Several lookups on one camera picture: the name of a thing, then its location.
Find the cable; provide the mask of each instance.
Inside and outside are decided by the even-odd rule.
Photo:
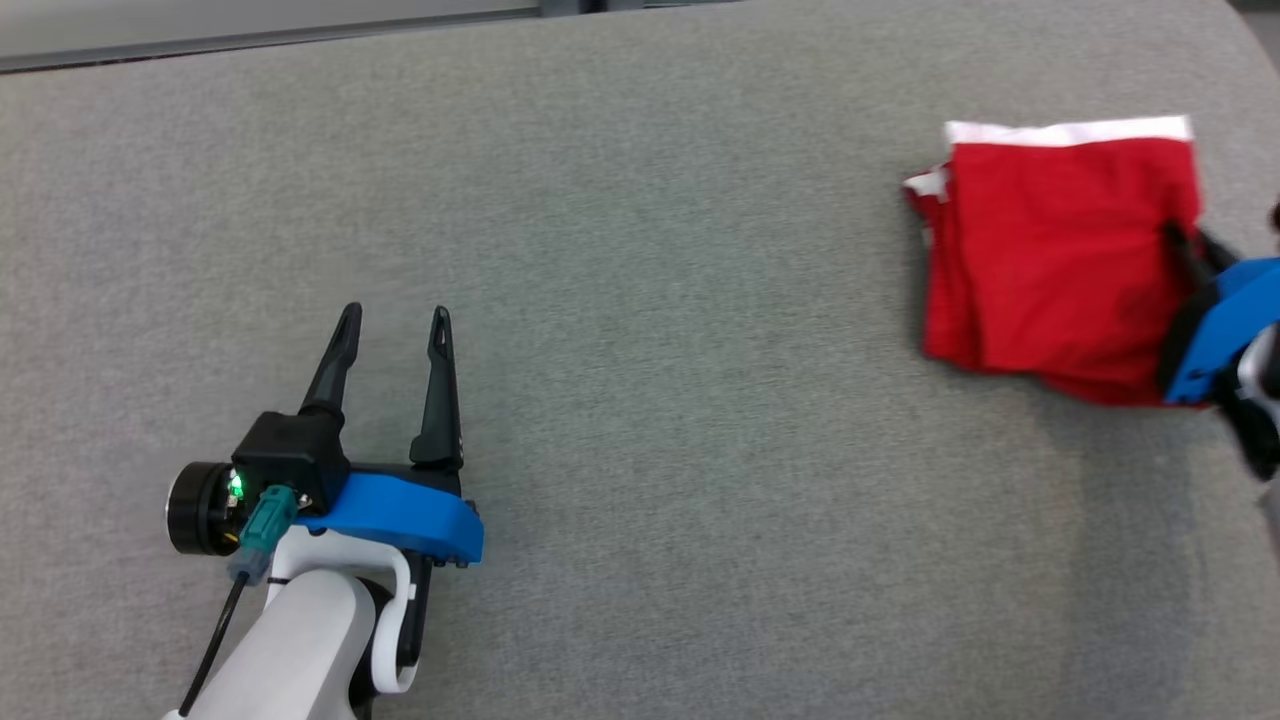
[[[232,612],[236,612],[236,603],[239,602],[239,596],[244,591],[244,583],[248,582],[248,573],[241,573],[236,575],[236,582],[232,583],[232,592],[227,596],[227,603],[223,605],[223,614],[218,616],[218,625],[214,626],[214,637],[209,638],[209,647],[205,650],[205,659],[200,661],[200,669],[196,670],[196,678],[191,680],[191,689],[187,691],[187,697],[182,700],[182,706],[178,707],[178,715],[186,717],[191,714],[191,706],[196,705],[196,697],[200,696],[200,688],[205,685],[205,679],[209,678],[209,671],[214,667],[214,659],[218,657],[218,648],[223,644],[223,635],[227,634],[227,626],[230,625]]]

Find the gray wall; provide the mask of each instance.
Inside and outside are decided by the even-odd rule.
[[[0,0],[0,58],[536,6],[536,0]]]

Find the white trim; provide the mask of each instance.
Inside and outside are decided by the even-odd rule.
[[[1011,128],[983,123],[951,120],[946,124],[947,147],[959,143],[1019,145],[1027,147],[1070,147],[1089,142],[1153,137],[1192,141],[1187,115],[1167,118],[1132,118],[1094,123],[1062,123],[1042,128]]]
[[[947,172],[946,165],[934,165],[927,173],[906,178],[902,184],[915,195],[933,195],[941,202],[946,202],[948,179],[951,179],[951,173]]]

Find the gray fabric surface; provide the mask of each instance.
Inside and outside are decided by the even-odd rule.
[[[1188,113],[1271,250],[1280,83],[1216,0],[769,3],[0,78],[0,697],[159,717],[227,589],[161,509],[365,304],[348,452],[456,322],[485,564],[410,717],[1280,715],[1280,574],[1207,414],[918,352],[945,119]],[[248,597],[233,635],[260,605]]]

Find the folded red cloth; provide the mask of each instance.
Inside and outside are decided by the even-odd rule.
[[[906,181],[932,234],[924,351],[1158,405],[1160,346],[1192,286],[1161,228],[1199,215],[1187,119],[947,123],[951,160]]]

